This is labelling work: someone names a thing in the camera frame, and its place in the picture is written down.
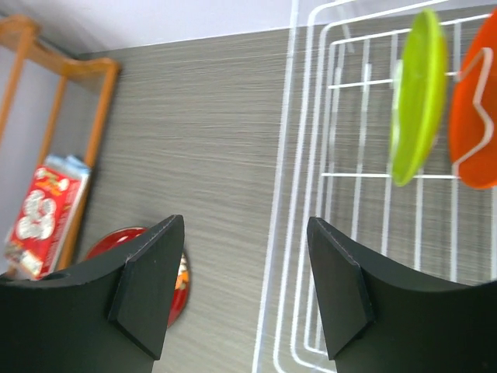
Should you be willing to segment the lime green plate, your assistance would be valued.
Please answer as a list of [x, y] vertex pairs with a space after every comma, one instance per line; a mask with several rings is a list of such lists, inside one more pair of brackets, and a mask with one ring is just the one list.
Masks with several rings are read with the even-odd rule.
[[412, 22], [394, 80], [390, 160], [399, 187], [410, 183], [434, 145], [447, 97], [447, 62], [440, 19], [424, 9]]

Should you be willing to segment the red floral plate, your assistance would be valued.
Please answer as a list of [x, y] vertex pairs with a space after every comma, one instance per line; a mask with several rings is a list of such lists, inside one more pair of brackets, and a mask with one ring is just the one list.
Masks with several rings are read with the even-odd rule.
[[[126, 227], [118, 229], [109, 233], [100, 239], [92, 248], [86, 253], [85, 259], [89, 260], [102, 253], [105, 253], [125, 242], [135, 239], [139, 235], [146, 232], [146, 227]], [[168, 327], [172, 326], [175, 321], [181, 316], [185, 309], [189, 293], [191, 290], [191, 269], [189, 266], [189, 259], [186, 247], [183, 247], [182, 258], [179, 265], [179, 272], [176, 278], [176, 285], [172, 304], [169, 311]]]

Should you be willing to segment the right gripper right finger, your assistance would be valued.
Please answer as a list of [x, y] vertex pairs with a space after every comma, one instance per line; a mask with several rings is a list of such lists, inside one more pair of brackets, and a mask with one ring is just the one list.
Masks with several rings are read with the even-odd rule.
[[424, 274], [321, 218], [308, 252], [328, 358], [339, 372], [494, 372], [496, 283]]

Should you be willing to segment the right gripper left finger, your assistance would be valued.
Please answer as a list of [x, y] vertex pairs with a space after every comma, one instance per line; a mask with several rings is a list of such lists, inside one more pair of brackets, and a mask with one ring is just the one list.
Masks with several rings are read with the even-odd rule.
[[185, 238], [174, 214], [38, 281], [1, 280], [3, 372], [150, 372], [162, 355]]

